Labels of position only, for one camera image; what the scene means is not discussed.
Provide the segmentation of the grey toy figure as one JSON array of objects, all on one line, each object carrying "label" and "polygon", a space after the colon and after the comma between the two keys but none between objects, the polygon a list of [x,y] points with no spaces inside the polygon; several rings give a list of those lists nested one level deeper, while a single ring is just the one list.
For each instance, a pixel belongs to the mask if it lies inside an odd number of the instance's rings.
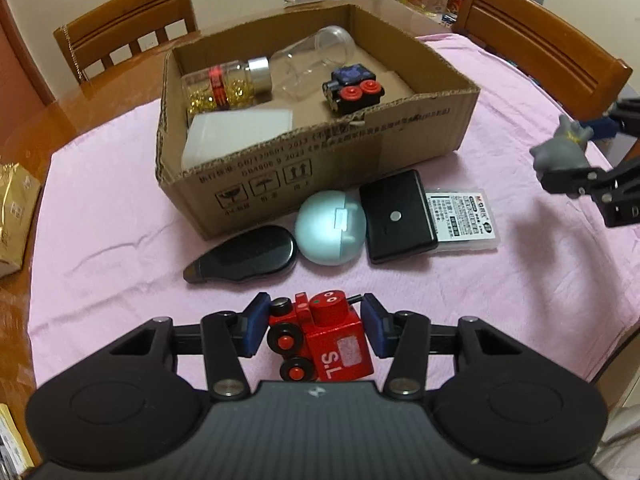
[{"label": "grey toy figure", "polygon": [[592,136],[593,128],[561,115],[553,136],[529,150],[538,179],[550,171],[588,168],[586,148]]}]

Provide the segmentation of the red toy train engine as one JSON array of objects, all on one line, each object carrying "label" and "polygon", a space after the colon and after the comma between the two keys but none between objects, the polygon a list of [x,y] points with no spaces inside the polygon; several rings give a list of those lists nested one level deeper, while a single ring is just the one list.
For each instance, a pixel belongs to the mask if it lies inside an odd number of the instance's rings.
[{"label": "red toy train engine", "polygon": [[282,356],[286,382],[351,382],[373,373],[361,318],[341,290],[272,300],[267,344]]}]

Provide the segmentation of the black teardrop case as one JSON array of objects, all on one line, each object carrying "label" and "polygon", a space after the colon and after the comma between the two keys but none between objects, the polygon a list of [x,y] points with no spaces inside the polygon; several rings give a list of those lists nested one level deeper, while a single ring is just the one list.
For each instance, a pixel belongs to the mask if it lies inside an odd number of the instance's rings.
[{"label": "black teardrop case", "polygon": [[283,226],[260,226],[232,236],[191,262],[183,279],[192,285],[243,283],[290,270],[297,259],[294,236]]}]

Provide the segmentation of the teal round case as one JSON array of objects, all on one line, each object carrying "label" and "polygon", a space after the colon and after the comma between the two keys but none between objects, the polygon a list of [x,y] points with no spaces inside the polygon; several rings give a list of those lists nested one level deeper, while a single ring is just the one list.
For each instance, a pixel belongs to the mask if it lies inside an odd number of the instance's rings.
[{"label": "teal round case", "polygon": [[319,266],[341,266],[359,256],[366,231],[358,200],[342,191],[322,191],[300,206],[294,237],[307,260]]}]

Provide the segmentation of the white plastic container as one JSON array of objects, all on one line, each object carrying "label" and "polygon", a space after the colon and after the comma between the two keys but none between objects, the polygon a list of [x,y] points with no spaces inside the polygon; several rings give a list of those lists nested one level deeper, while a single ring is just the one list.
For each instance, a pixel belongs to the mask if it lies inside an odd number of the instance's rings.
[{"label": "white plastic container", "polygon": [[196,115],[188,129],[181,169],[190,170],[270,141],[292,129],[292,110],[247,108]]}]

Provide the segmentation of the gold capsule bottle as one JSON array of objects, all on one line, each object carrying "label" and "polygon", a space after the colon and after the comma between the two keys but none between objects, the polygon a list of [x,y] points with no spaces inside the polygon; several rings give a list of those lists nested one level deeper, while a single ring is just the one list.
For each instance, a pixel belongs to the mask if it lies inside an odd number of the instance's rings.
[{"label": "gold capsule bottle", "polygon": [[253,106],[272,89],[268,58],[213,65],[181,78],[190,119],[210,112]]}]

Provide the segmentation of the clear plastic jar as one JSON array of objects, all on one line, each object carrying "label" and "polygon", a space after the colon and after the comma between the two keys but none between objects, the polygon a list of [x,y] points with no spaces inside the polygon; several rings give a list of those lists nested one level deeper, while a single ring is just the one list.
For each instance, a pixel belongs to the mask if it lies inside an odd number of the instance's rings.
[{"label": "clear plastic jar", "polygon": [[346,66],[355,51],[355,41],[346,29],[336,25],[320,28],[269,59],[272,95],[290,101],[307,99],[334,70]]}]

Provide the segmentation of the wooden chair right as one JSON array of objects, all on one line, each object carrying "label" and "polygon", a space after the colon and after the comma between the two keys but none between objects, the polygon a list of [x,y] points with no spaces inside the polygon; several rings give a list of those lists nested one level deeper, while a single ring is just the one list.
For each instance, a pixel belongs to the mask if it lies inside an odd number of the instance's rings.
[{"label": "wooden chair right", "polygon": [[632,68],[533,0],[463,0],[452,25],[514,63],[578,120],[601,116]]}]

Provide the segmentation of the wooden chair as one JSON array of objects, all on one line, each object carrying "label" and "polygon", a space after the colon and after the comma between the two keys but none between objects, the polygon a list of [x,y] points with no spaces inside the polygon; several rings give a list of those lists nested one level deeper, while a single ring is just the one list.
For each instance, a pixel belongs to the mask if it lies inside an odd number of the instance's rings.
[{"label": "wooden chair", "polygon": [[578,120],[601,116],[632,68],[533,0],[463,0],[452,25],[514,63]]},{"label": "wooden chair", "polygon": [[141,54],[140,39],[146,35],[167,44],[167,27],[178,22],[189,34],[198,30],[192,0],[110,0],[55,29],[53,37],[82,84],[89,79],[86,69],[92,64],[112,68],[116,50],[126,47],[132,56]]}]

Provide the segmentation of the black rectangular case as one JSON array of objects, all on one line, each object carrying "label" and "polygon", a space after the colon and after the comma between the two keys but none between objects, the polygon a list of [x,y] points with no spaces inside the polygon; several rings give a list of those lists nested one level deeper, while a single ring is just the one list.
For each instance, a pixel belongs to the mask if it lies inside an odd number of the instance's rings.
[{"label": "black rectangular case", "polygon": [[370,263],[382,264],[423,254],[438,246],[434,221],[416,170],[363,184],[359,198],[367,220]]}]

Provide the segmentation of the clear box with label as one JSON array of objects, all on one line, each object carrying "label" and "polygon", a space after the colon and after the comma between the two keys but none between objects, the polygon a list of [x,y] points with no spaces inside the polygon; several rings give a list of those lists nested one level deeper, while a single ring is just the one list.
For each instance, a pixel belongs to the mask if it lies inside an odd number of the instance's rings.
[{"label": "clear box with label", "polygon": [[490,252],[500,243],[483,190],[425,192],[438,245],[434,252]]}]

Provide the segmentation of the cardboard box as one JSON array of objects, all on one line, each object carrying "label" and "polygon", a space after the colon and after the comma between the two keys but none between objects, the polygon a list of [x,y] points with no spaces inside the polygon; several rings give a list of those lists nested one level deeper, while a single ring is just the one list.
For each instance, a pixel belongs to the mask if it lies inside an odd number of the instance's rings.
[{"label": "cardboard box", "polygon": [[[181,159],[188,138],[185,74],[270,55],[337,25],[355,40],[354,59],[384,88],[378,105],[334,116],[321,92],[269,106],[292,110],[288,132],[192,169]],[[394,0],[342,0],[291,6],[171,49],[164,63],[155,153],[160,188],[210,240],[270,220],[321,190],[337,190],[449,154],[463,141],[480,94],[430,46],[437,26]]]}]

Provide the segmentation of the gold tissue pack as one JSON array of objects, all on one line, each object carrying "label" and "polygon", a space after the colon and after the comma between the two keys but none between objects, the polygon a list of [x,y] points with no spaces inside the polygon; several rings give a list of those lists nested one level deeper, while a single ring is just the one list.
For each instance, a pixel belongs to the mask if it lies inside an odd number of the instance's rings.
[{"label": "gold tissue pack", "polygon": [[0,276],[23,266],[28,232],[41,184],[20,164],[2,164],[0,174]]}]

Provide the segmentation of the wooden chair back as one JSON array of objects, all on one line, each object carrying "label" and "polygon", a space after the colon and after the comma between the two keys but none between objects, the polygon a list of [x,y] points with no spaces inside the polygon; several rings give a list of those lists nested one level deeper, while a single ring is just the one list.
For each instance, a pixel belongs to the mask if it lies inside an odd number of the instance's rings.
[{"label": "wooden chair back", "polygon": [[132,56],[141,54],[140,39],[146,35],[167,44],[167,27],[178,22],[189,34],[198,30],[192,0],[110,0],[55,29],[53,37],[82,84],[89,79],[86,69],[92,64],[112,68],[116,50],[126,47]]}]

